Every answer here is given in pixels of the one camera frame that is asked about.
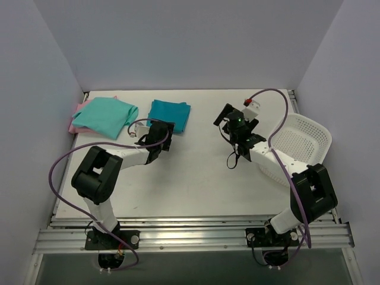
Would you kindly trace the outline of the teal t shirt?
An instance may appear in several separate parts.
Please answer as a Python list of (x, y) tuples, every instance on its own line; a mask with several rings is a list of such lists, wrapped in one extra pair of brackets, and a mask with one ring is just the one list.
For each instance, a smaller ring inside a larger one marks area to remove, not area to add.
[(148, 118), (174, 123), (175, 134), (181, 134), (186, 128), (186, 124), (191, 111), (191, 106), (186, 102), (173, 103), (161, 100), (153, 100)]

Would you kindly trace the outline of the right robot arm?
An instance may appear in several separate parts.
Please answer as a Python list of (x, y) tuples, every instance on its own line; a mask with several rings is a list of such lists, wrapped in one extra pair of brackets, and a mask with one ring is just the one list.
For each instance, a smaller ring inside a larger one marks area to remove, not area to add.
[(265, 241), (277, 245), (286, 232), (300, 225), (307, 226), (335, 208), (338, 199), (323, 164), (307, 164), (280, 151), (269, 139), (253, 132), (257, 124), (252, 108), (238, 110), (230, 104), (224, 106), (214, 121), (237, 159), (243, 157), (258, 164), (290, 187), (289, 207), (271, 218), (263, 231)]

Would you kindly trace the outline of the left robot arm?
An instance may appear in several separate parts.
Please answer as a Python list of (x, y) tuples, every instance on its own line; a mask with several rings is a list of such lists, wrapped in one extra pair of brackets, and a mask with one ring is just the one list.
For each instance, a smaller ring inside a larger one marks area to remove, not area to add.
[(174, 127), (174, 123), (154, 120), (135, 147), (107, 150), (92, 146), (72, 177), (71, 185), (87, 204), (94, 228), (100, 232), (98, 241), (106, 249), (115, 248), (120, 241), (119, 222), (110, 200), (119, 172), (150, 164), (162, 151), (169, 151)]

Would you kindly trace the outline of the folded mint green t shirt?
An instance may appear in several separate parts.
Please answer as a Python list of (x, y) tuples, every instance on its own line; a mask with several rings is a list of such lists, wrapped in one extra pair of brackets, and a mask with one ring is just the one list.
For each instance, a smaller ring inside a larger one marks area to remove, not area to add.
[(124, 126), (138, 117), (138, 107), (117, 97), (96, 97), (72, 115), (72, 127), (86, 128), (110, 139), (117, 139)]

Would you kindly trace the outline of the white perforated plastic basket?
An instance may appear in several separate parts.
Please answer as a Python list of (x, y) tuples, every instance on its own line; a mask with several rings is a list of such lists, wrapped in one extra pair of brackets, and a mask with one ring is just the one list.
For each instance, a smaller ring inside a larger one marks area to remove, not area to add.
[(251, 149), (250, 155), (265, 175), (283, 186), (289, 186), (289, 183), (272, 150), (288, 173), (302, 172), (307, 164), (323, 163), (332, 143), (329, 130), (297, 113), (280, 120), (271, 134), (271, 144), (259, 142)]

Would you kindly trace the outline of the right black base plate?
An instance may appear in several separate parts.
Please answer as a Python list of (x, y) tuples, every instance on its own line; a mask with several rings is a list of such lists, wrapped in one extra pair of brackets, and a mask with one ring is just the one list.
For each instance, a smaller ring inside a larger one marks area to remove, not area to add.
[(246, 243), (250, 248), (280, 248), (299, 245), (295, 229), (278, 234), (271, 226), (249, 227), (245, 229)]

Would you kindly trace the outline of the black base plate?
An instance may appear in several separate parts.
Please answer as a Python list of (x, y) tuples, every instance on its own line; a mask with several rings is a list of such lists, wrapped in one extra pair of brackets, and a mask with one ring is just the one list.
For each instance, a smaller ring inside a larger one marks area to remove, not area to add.
[(96, 229), (87, 232), (84, 249), (88, 251), (126, 249), (121, 245), (119, 240), (123, 240), (132, 249), (139, 248), (140, 231), (138, 230), (118, 230), (114, 233), (118, 237), (115, 239), (107, 233), (100, 232)]
[(250, 248), (280, 248), (299, 245), (295, 229), (278, 234), (271, 226), (249, 227), (245, 229), (246, 243)]

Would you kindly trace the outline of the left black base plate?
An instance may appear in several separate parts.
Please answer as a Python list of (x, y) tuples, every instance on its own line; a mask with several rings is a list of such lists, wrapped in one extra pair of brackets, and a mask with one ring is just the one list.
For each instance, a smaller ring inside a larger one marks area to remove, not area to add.
[(84, 249), (88, 251), (126, 249), (121, 245), (119, 240), (123, 240), (132, 249), (139, 248), (140, 231), (138, 230), (118, 230), (114, 233), (118, 237), (115, 239), (107, 233), (100, 232), (96, 229), (87, 232)]

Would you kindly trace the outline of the aluminium rail frame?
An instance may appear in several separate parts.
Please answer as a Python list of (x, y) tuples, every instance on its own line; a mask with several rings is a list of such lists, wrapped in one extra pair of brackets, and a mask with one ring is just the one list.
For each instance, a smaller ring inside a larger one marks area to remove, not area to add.
[(289, 204), (289, 190), (241, 160), (235, 170), (231, 147), (213, 125), (226, 103), (241, 108), (255, 95), (261, 105), (257, 132), (269, 135), (289, 101), (286, 90), (259, 94), (241, 90), (91, 91), (86, 98), (117, 97), (145, 117), (155, 99), (186, 102), (185, 132), (169, 152), (148, 166), (121, 172), (112, 205), (125, 230), (140, 232), (139, 253), (247, 250), (247, 228), (260, 227)]

